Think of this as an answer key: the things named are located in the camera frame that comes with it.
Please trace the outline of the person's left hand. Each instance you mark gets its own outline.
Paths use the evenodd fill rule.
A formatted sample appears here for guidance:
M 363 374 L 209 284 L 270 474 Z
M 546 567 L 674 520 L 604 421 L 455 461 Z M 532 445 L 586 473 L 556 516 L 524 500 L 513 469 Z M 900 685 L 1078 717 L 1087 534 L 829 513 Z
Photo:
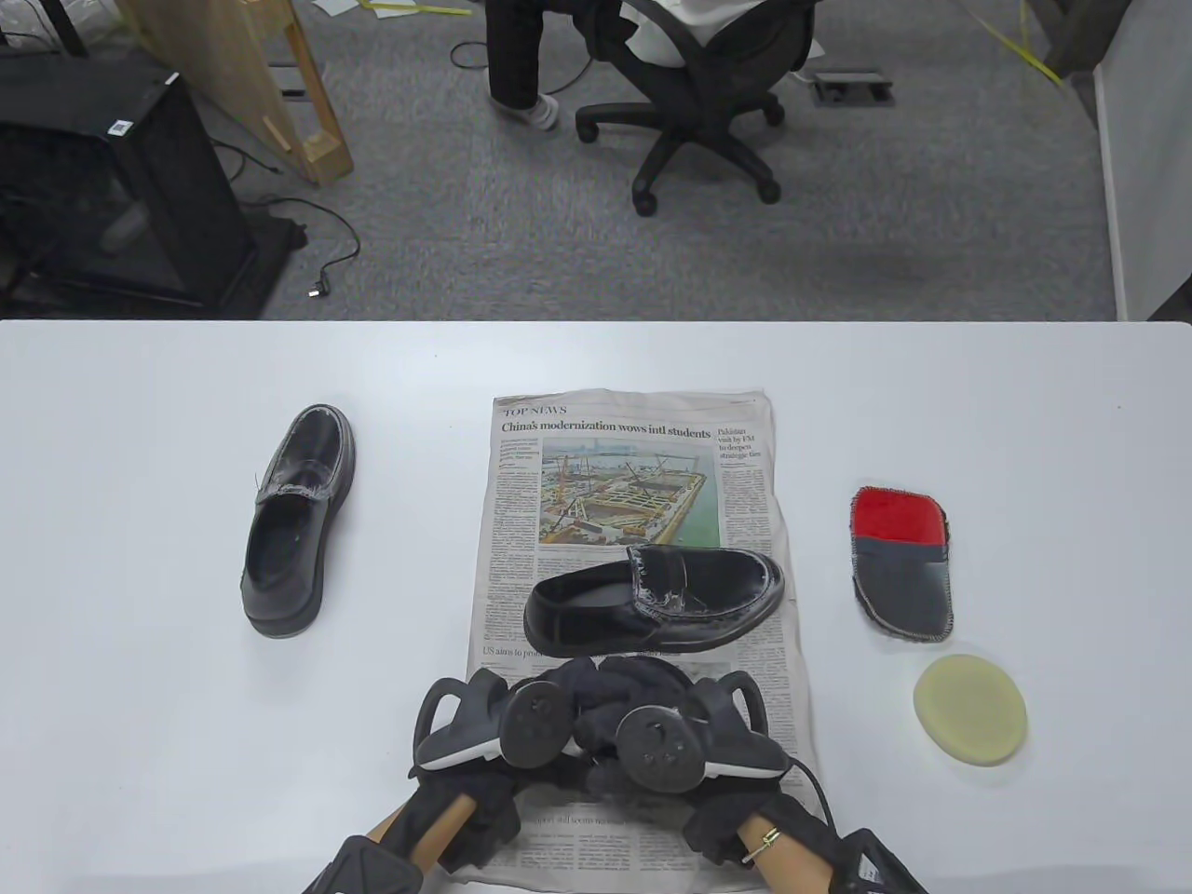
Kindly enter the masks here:
M 437 679 L 414 724 L 416 808 L 389 836 L 391 846 L 411 848 L 434 808 L 467 796 L 474 809 L 440 863 L 448 873 L 482 868 L 519 836 L 521 791 L 577 791 L 590 765 L 575 732 L 579 690 L 596 669 L 592 659 L 576 658 L 517 683 L 485 668 L 467 681 Z

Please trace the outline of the person's right hand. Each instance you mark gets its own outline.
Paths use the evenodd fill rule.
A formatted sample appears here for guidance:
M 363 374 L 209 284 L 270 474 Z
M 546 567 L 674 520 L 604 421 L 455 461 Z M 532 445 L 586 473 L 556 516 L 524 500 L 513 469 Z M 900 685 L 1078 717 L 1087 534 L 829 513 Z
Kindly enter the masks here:
M 782 789 L 797 760 L 769 737 L 760 689 L 740 670 L 693 679 L 650 656 L 595 663 L 579 690 L 576 739 L 590 759 L 582 791 L 609 802 L 673 799 L 683 837 L 704 859 L 749 863 L 739 828 L 753 817 L 838 868 L 846 848 L 831 818 Z

